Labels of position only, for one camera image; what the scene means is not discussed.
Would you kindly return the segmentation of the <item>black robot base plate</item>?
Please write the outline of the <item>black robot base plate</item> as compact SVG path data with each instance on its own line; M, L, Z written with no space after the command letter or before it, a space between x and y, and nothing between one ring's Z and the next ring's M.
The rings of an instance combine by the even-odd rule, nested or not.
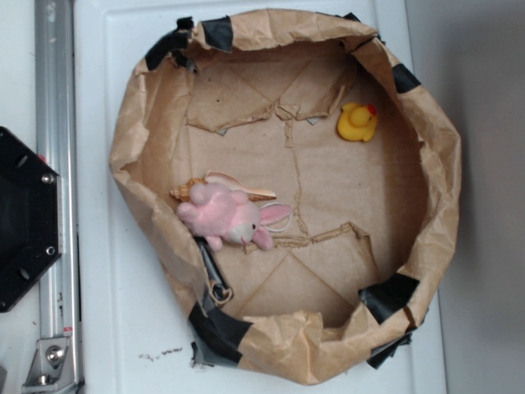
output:
M7 313L61 256L60 176L1 128L1 311Z

